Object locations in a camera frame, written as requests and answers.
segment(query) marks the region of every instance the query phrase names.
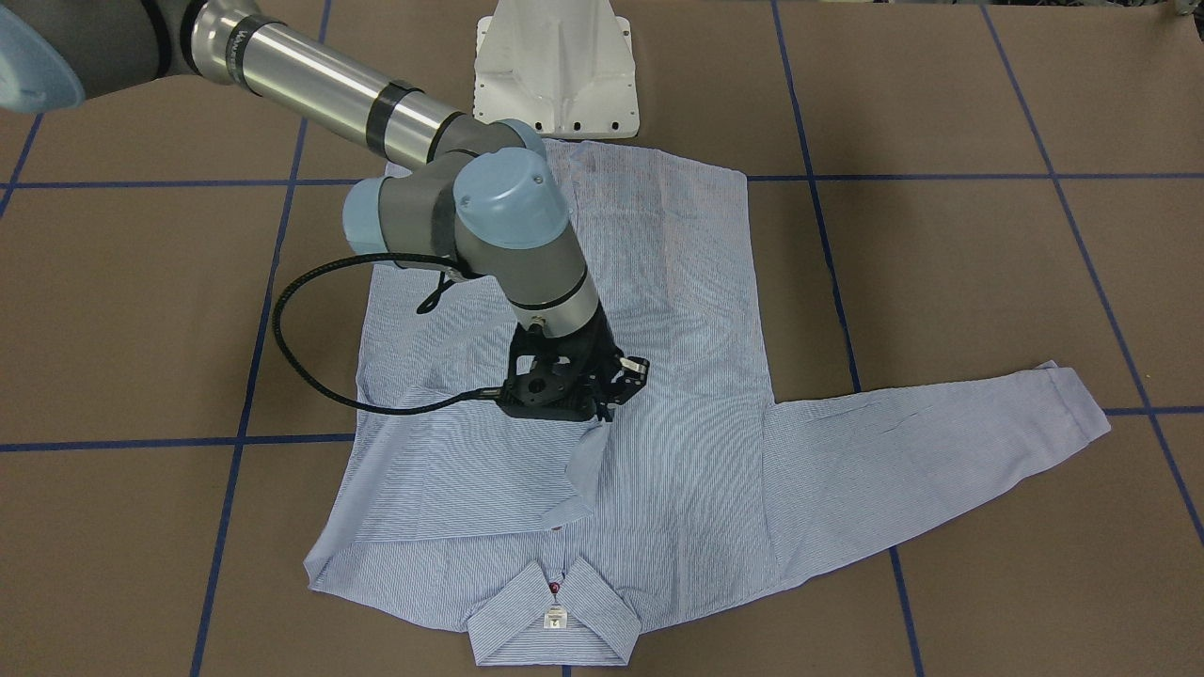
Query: black cable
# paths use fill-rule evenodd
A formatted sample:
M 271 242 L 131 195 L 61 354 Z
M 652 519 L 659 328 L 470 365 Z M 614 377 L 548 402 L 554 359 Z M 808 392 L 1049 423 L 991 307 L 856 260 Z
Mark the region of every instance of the black cable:
M 418 308 L 414 312 L 426 314 L 433 311 L 439 305 L 439 300 L 443 299 L 443 293 L 450 289 L 453 284 L 455 284 L 455 279 L 448 277 L 448 273 L 441 272 L 439 282 L 435 285 L 435 292 L 431 292 L 431 295 L 425 301 L 418 304 Z
M 291 366 L 293 370 L 296 371 L 297 375 L 301 376 L 301 378 L 309 384 L 309 387 L 321 393 L 323 395 L 330 398 L 331 400 L 335 400 L 336 402 L 348 407 L 354 407 L 372 413 L 383 413 L 390 416 L 413 416 L 417 413 L 429 413 L 466 400 L 496 400 L 497 396 L 501 394 L 500 388 L 477 388 L 476 390 L 466 390 L 464 393 L 460 393 L 459 395 L 454 395 L 443 401 L 433 402 L 430 405 L 423 405 L 420 407 L 380 407 L 377 405 L 370 405 L 367 402 L 361 402 L 359 400 L 353 400 L 350 398 L 340 395 L 338 393 L 331 390 L 330 388 L 325 387 L 320 381 L 314 378 L 314 376 L 309 373 L 309 371 L 306 370 L 306 367 L 301 366 L 301 363 L 297 360 L 296 355 L 293 354 L 293 351 L 284 341 L 284 332 L 281 330 L 281 317 L 284 314 L 284 307 L 288 305 L 289 299 L 291 299 L 293 295 L 296 294 L 299 289 L 301 289 L 309 282 L 313 282 L 314 279 L 321 277 L 323 275 L 335 272 L 336 270 L 342 270 L 344 267 L 350 267 L 360 264 L 377 263 L 377 261 L 436 264 L 439 266 L 452 269 L 459 272 L 465 278 L 480 277 L 479 275 L 476 275 L 472 271 L 461 267 L 459 264 L 449 261 L 448 259 L 443 259 L 439 257 L 429 257 L 426 254 L 395 254 L 391 252 L 380 254 L 360 254 L 358 257 L 348 257 L 346 259 L 338 259 L 337 261 L 330 261 L 329 264 L 320 265 L 311 270 L 309 272 L 302 275 L 301 277 L 294 279 L 288 287 L 285 287 L 284 292 L 281 292 L 281 298 L 276 300 L 276 306 L 272 308 L 272 335 L 276 337 L 276 345 L 279 346 L 281 353 L 284 354 L 284 359 L 288 360 L 289 366 Z M 450 287 L 450 284 L 452 283 L 443 282 L 443 279 L 441 278 L 436 294 L 442 294 L 442 292 L 445 290 L 448 287 Z M 424 306 L 429 301 L 430 299 L 427 299 L 427 301 L 424 301 Z

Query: striped shirt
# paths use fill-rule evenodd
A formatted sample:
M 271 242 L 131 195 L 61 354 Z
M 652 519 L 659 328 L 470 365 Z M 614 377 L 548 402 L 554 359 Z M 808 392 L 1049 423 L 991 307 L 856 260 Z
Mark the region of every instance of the striped shirt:
M 774 404 L 739 172 L 549 142 L 619 346 L 651 360 L 613 424 L 490 402 L 360 412 L 311 587 L 467 631 L 479 665 L 625 665 L 641 632 L 922 534 L 1104 434 L 1073 370 Z M 415 316 L 433 273 L 377 266 L 360 398 L 412 406 L 506 373 L 491 279 Z

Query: black tape band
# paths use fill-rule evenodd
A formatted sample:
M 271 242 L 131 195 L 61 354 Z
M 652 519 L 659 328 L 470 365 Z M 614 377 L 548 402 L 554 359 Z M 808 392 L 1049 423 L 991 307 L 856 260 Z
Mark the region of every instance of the black tape band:
M 431 164 L 435 159 L 435 149 L 439 147 L 439 139 L 443 139 L 443 133 L 447 131 L 448 126 L 450 126 L 452 123 L 462 114 L 464 113 L 460 111 L 456 111 L 448 116 L 447 119 L 443 120 L 443 124 L 439 125 L 438 131 L 436 131 L 435 136 L 431 139 L 431 148 L 426 152 L 426 164 Z
M 259 93 L 247 84 L 247 77 L 242 72 L 242 59 L 247 55 L 247 46 L 250 45 L 250 37 L 255 35 L 256 30 L 267 24 L 283 25 L 283 22 L 271 17 L 252 14 L 235 24 L 234 30 L 230 31 L 230 40 L 226 41 L 226 71 L 230 73 L 230 78 L 255 96 L 259 96 Z
M 421 92 L 421 89 L 408 82 L 395 80 L 384 86 L 384 89 L 377 94 L 376 101 L 372 101 L 372 107 L 368 108 L 368 123 L 364 129 L 364 141 L 368 151 L 386 160 L 389 155 L 384 151 L 384 133 L 389 128 L 389 118 L 393 117 L 393 110 L 397 107 L 397 104 L 411 92 Z
M 585 285 L 585 278 L 589 276 L 590 276 L 590 269 L 586 267 L 585 272 L 582 273 L 582 278 L 577 281 L 577 284 L 573 284 L 573 288 L 569 289 L 567 294 L 556 299 L 555 301 L 548 301 L 547 304 L 517 304 L 514 301 L 510 301 L 510 305 L 517 308 L 523 308 L 525 311 L 545 311 L 550 307 L 559 306 L 560 304 L 563 304 L 565 301 L 572 299 L 573 294 L 580 292 L 582 287 Z
M 208 0 L 193 0 L 184 8 L 184 17 L 179 22 L 179 51 L 184 54 L 184 63 L 194 73 L 201 75 L 196 67 L 196 59 L 193 58 L 193 29 L 196 28 L 196 17 Z
M 167 75 L 171 70 L 171 34 L 167 33 L 167 22 L 159 11 L 159 5 L 154 0 L 142 0 L 142 8 L 150 19 L 150 29 L 154 30 L 154 41 L 159 46 L 159 66 L 154 71 L 154 78 Z

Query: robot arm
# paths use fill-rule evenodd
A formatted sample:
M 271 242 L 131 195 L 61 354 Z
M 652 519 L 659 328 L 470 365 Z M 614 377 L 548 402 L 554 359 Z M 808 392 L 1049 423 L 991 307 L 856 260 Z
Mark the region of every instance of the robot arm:
M 484 124 L 262 16 L 250 0 L 4 0 L 0 104 L 78 105 L 195 72 L 276 101 L 414 170 L 360 182 L 344 205 L 358 254 L 417 254 L 453 281 L 497 278 L 518 319 L 503 385 L 520 418 L 609 419 L 647 381 L 615 346 L 585 257 L 525 124 Z M 520 358 L 532 358 L 518 372 Z

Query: blue tape line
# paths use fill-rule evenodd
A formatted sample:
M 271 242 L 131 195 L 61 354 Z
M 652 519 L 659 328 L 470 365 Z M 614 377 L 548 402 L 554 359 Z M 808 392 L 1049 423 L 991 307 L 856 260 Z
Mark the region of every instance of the blue tape line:
M 811 149 L 807 143 L 807 131 L 803 126 L 803 111 L 798 105 L 798 95 L 795 92 L 795 73 L 790 67 L 790 54 L 786 52 L 786 37 L 781 31 L 781 16 L 778 11 L 778 0 L 769 2 L 773 11 L 773 28 L 778 33 L 778 51 L 781 53 L 781 66 L 786 73 L 786 89 L 790 90 L 790 105 L 795 111 L 795 128 L 798 131 L 798 147 L 803 153 L 803 169 L 807 171 L 807 187 L 811 193 L 811 206 L 815 208 L 815 224 L 820 231 L 820 243 L 824 247 L 824 263 L 827 264 L 828 276 L 832 278 L 832 301 L 836 304 L 836 316 L 840 322 L 840 330 L 844 332 L 844 351 L 849 359 L 849 378 L 852 381 L 852 389 L 861 392 L 861 377 L 857 375 L 857 358 L 852 352 L 852 336 L 849 334 L 849 320 L 844 313 L 844 301 L 840 299 L 840 284 L 837 282 L 836 263 L 832 259 L 832 245 L 828 241 L 827 224 L 824 220 L 824 207 L 820 205 L 820 190 L 815 183 L 815 170 L 811 165 Z
M 1204 178 L 1204 171 L 1131 172 L 1131 173 L 1058 173 L 1060 178 L 1108 179 L 1108 178 Z
M 147 449 L 169 447 L 229 447 L 237 437 L 172 437 L 164 440 L 93 440 L 82 442 L 16 442 L 0 445 L 0 453 L 10 452 L 87 452 L 93 449 Z
M 1150 418 L 1150 425 L 1153 428 L 1153 434 L 1158 438 L 1158 446 L 1162 448 L 1162 455 L 1167 460 L 1167 466 L 1170 469 L 1170 475 L 1175 479 L 1175 484 L 1179 487 L 1179 495 L 1184 500 L 1184 506 L 1187 508 L 1187 514 L 1192 520 L 1192 525 L 1196 528 L 1196 536 L 1199 538 L 1200 544 L 1204 546 L 1204 524 L 1200 523 L 1200 516 L 1196 511 L 1196 504 L 1192 501 L 1192 496 L 1187 490 L 1187 483 L 1184 482 L 1182 475 L 1179 472 L 1179 464 L 1175 463 L 1175 455 L 1170 452 L 1170 446 L 1167 445 L 1167 438 L 1162 434 L 1162 425 L 1158 423 L 1158 417 L 1155 413 L 1153 407 L 1150 404 L 1150 395 L 1145 392 L 1145 384 L 1141 383 L 1141 376 L 1137 369 L 1137 361 L 1133 359 L 1132 352 L 1129 352 L 1128 342 L 1125 341 L 1125 335 L 1121 332 L 1120 323 L 1116 320 L 1116 313 L 1112 312 L 1112 305 L 1108 300 L 1108 294 L 1104 293 L 1103 282 L 1099 279 L 1099 273 L 1096 271 L 1096 264 L 1091 260 L 1091 253 L 1087 252 L 1087 243 L 1082 239 L 1082 232 L 1079 230 L 1079 223 L 1074 218 L 1074 212 L 1070 211 L 1070 202 L 1066 198 L 1066 193 L 1062 190 L 1062 182 L 1058 179 L 1057 172 L 1054 171 L 1054 163 L 1050 160 L 1049 152 L 1045 148 L 1045 142 L 1041 140 L 1040 131 L 1037 130 L 1037 120 L 1033 119 L 1033 113 L 1028 108 L 1028 101 L 1025 100 L 1025 94 L 1020 89 L 1020 81 L 1016 80 L 1016 73 L 1011 69 L 1011 61 L 1008 59 L 1008 53 L 1003 48 L 1003 42 L 999 40 L 999 34 L 995 29 L 995 23 L 991 20 L 991 14 L 987 12 L 985 5 L 979 5 L 979 10 L 982 12 L 982 19 L 986 22 L 986 28 L 991 33 L 991 40 L 995 41 L 995 47 L 999 52 L 999 59 L 1003 61 L 1003 67 L 1008 71 L 1008 80 L 1011 81 L 1011 88 L 1016 93 L 1016 99 L 1020 101 L 1020 107 L 1025 112 L 1025 119 L 1028 120 L 1028 129 L 1033 133 L 1033 140 L 1037 142 L 1037 149 L 1040 151 L 1041 159 L 1045 161 L 1045 169 L 1050 172 L 1050 181 L 1054 183 L 1054 189 L 1057 192 L 1058 201 L 1062 204 L 1062 211 L 1066 213 L 1066 220 L 1070 225 L 1070 232 L 1074 234 L 1074 241 L 1079 246 L 1079 253 L 1082 255 L 1082 263 L 1087 266 L 1087 273 L 1091 276 L 1091 283 L 1096 288 L 1096 295 L 1099 296 L 1099 302 L 1104 306 L 1104 314 L 1108 316 L 1108 324 L 1112 328 L 1112 335 L 1116 337 L 1116 343 L 1121 348 L 1121 355 L 1125 358 L 1125 364 L 1128 366 L 1129 376 L 1133 378 L 1133 384 L 1137 387 L 1138 396 L 1141 398 L 1141 406 L 1146 411 Z
M 320 442 L 354 442 L 354 432 L 319 432 L 314 435 L 252 435 L 242 442 L 252 445 L 314 445 Z
M 1112 410 L 1104 410 L 1108 416 L 1164 416 L 1164 414 L 1192 414 L 1192 413 L 1204 413 L 1204 406 L 1198 407 L 1120 407 Z
M 209 581 L 205 587 L 205 601 L 201 604 L 201 622 L 196 628 L 196 647 L 193 649 L 190 677 L 201 673 L 201 659 L 205 658 L 205 643 L 209 635 L 209 618 L 213 616 L 213 599 L 218 591 L 218 576 L 222 573 L 222 557 L 225 554 L 226 531 L 230 530 L 230 513 L 234 508 L 234 494 L 238 485 L 238 469 L 242 466 L 242 445 L 234 448 L 230 458 L 230 475 L 226 478 L 225 496 L 222 499 L 222 518 L 218 522 L 217 541 L 213 544 L 213 559 L 209 561 Z
M 22 190 L 76 190 L 90 188 L 237 188 L 246 186 L 288 186 L 285 178 L 219 179 L 200 178 L 182 181 L 40 181 L 18 183 Z
M 1025 181 L 1046 173 L 821 173 L 815 181 Z
M 37 113 L 34 117 L 34 122 L 29 125 L 29 133 L 25 135 L 25 145 L 20 147 L 20 155 L 17 157 L 17 164 L 12 167 L 12 175 L 8 177 L 8 184 L 4 190 L 4 198 L 0 198 L 0 218 L 4 218 L 4 212 L 8 208 L 8 201 L 12 200 L 12 193 L 17 189 L 17 179 L 20 178 L 20 170 L 25 169 L 25 160 L 29 159 L 29 151 L 34 147 L 34 139 L 37 136 L 37 130 L 42 128 L 42 116 L 43 113 Z
M 1204 173 L 1060 173 L 1060 178 L 1070 179 L 1192 179 L 1204 178 Z M 749 182 L 804 182 L 804 173 L 750 175 Z M 818 173 L 818 182 L 839 181 L 1025 181 L 1046 179 L 1047 173 Z M 276 186 L 355 186 L 359 178 L 196 178 L 178 181 L 31 181 L 2 183 L 8 190 L 73 190 L 85 188 L 237 188 L 237 187 L 276 187 Z
M 819 226 L 820 241 L 824 245 L 824 263 L 828 266 L 828 275 L 832 277 L 832 300 L 836 304 L 837 318 L 840 320 L 840 330 L 844 332 L 844 347 L 849 358 L 849 376 L 852 381 L 854 392 L 861 392 L 861 377 L 857 373 L 857 358 L 854 354 L 852 335 L 849 332 L 849 322 L 844 313 L 844 302 L 840 300 L 840 284 L 836 273 L 836 263 L 832 259 L 832 246 L 827 236 L 827 225 L 824 220 L 824 208 L 820 205 L 819 184 L 816 183 L 815 169 L 811 164 L 811 152 L 807 143 L 807 131 L 803 126 L 803 112 L 798 104 L 798 94 L 795 90 L 795 75 L 790 66 L 790 54 L 786 51 L 786 37 L 781 30 L 781 14 L 778 10 L 778 0 L 771 0 L 769 7 L 773 11 L 773 28 L 778 34 L 778 51 L 781 53 L 781 66 L 786 73 L 786 88 L 790 90 L 790 105 L 795 112 L 795 126 L 798 131 L 798 146 L 803 153 L 803 169 L 807 171 L 807 187 L 811 194 L 811 205 L 815 208 L 815 223 Z M 899 561 L 898 552 L 890 548 L 891 566 L 895 570 L 895 587 L 899 596 L 899 607 L 903 612 L 903 624 L 907 628 L 908 646 L 911 648 L 911 664 L 915 669 L 915 677 L 923 677 L 923 658 L 920 655 L 920 642 L 915 634 L 915 619 L 911 617 L 911 604 L 908 600 L 907 583 L 903 578 L 903 564 Z
M 325 0 L 321 8 L 321 27 L 318 30 L 318 41 L 326 37 L 326 27 L 330 22 L 331 0 Z M 296 194 L 297 173 L 301 170 L 301 154 L 305 151 L 307 120 L 302 119 L 297 126 L 297 141 L 293 149 L 293 166 L 289 170 L 289 187 L 284 193 L 284 208 L 281 211 L 281 224 L 276 232 L 276 247 L 272 251 L 272 265 L 267 273 L 267 284 L 264 290 L 264 306 L 259 317 L 259 331 L 255 336 L 255 348 L 252 352 L 250 369 L 247 376 L 247 398 L 243 401 L 242 416 L 238 419 L 238 436 L 247 435 L 247 426 L 250 423 L 250 407 L 255 399 L 255 384 L 259 378 L 259 363 L 264 354 L 264 341 L 267 336 L 267 320 L 272 310 L 272 283 L 276 279 L 276 271 L 281 264 L 281 251 L 284 247 L 284 236 L 288 232 L 289 216 L 293 211 L 293 196 Z M 205 644 L 208 640 L 209 619 L 213 616 L 213 600 L 217 595 L 218 578 L 222 576 L 222 555 L 225 552 L 226 531 L 230 526 L 230 513 L 234 510 L 235 490 L 238 485 L 238 469 L 242 465 L 243 446 L 238 445 L 234 449 L 230 459 L 230 476 L 226 481 L 226 495 L 222 504 L 222 519 L 218 523 L 217 542 L 213 546 L 213 561 L 209 566 L 209 581 L 205 591 L 205 602 L 201 606 L 201 619 L 196 629 L 196 646 L 193 649 L 193 666 L 190 677 L 200 677 L 201 661 L 205 658 Z
M 16 183 L 22 190 L 72 190 L 84 188 L 238 188 L 260 186 L 354 186 L 358 178 L 197 178 L 179 181 L 37 181 Z
M 895 571 L 895 588 L 899 594 L 899 605 L 903 607 L 903 625 L 907 628 L 907 642 L 911 648 L 911 665 L 915 669 L 915 677 L 923 677 L 923 660 L 920 657 L 920 638 L 915 634 L 915 620 L 911 617 L 911 601 L 907 594 L 907 581 L 903 578 L 903 563 L 899 560 L 897 547 L 890 548 L 891 569 Z

